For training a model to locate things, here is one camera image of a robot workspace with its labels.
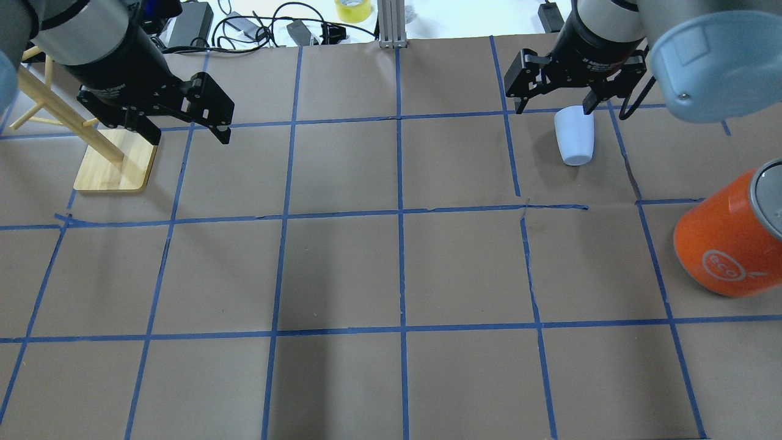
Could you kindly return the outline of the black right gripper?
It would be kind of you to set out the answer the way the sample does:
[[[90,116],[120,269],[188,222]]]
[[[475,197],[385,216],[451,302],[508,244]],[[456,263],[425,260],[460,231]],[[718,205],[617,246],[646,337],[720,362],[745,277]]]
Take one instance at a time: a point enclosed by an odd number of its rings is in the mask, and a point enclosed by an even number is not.
[[[531,48],[517,53],[503,78],[505,96],[513,98],[516,114],[522,114],[538,95],[561,87],[589,87],[583,99],[583,114],[588,116],[609,98],[628,98],[647,73],[645,53],[638,49],[641,41],[617,41],[606,29],[590,28],[581,12],[572,12],[550,53],[540,56]]]

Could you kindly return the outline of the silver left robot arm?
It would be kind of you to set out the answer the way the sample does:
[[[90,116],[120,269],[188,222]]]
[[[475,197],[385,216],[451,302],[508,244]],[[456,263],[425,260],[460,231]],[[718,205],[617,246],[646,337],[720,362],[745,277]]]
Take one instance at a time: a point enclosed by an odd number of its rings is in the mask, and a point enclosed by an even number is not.
[[[23,52],[34,43],[81,84],[78,101],[107,128],[156,145],[153,117],[169,116],[231,139],[235,104],[205,72],[185,81],[144,31],[145,1],[3,1],[2,109],[18,87]]]

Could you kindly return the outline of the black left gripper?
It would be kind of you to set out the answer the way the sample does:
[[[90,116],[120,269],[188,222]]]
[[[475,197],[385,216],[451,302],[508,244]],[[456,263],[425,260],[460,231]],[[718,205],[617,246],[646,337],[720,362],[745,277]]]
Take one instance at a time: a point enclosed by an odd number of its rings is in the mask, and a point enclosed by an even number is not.
[[[209,73],[197,72],[188,80],[174,75],[140,27],[128,25],[119,45],[105,56],[64,68],[92,94],[87,108],[95,117],[110,125],[125,124],[155,147],[161,131],[150,116],[198,123],[221,144],[231,141],[234,101]]]

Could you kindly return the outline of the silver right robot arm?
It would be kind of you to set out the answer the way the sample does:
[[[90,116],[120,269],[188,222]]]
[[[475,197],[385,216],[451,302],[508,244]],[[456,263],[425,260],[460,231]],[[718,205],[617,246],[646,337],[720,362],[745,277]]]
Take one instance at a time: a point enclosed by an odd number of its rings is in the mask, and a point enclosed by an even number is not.
[[[668,111],[715,123],[780,102],[779,1],[574,1],[550,53],[517,53],[505,95],[523,112],[531,98],[588,87],[584,114],[623,99],[620,117],[646,73]]]

